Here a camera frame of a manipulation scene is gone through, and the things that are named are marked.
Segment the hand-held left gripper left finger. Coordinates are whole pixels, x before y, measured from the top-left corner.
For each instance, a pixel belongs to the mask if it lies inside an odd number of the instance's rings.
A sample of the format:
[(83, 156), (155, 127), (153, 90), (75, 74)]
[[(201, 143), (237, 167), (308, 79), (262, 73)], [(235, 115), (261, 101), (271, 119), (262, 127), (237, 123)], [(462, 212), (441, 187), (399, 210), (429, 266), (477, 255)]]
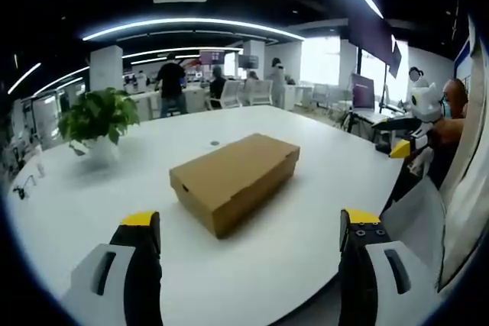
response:
[(71, 272), (63, 306), (80, 325), (162, 325), (160, 214), (124, 218)]

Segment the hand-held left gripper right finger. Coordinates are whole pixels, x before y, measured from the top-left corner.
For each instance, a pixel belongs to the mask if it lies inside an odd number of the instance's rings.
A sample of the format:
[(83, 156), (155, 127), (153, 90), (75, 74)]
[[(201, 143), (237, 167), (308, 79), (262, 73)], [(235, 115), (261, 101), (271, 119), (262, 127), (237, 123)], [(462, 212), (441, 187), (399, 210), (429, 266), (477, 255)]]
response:
[(428, 267), (378, 216), (341, 211), (340, 325), (421, 325), (439, 305)]

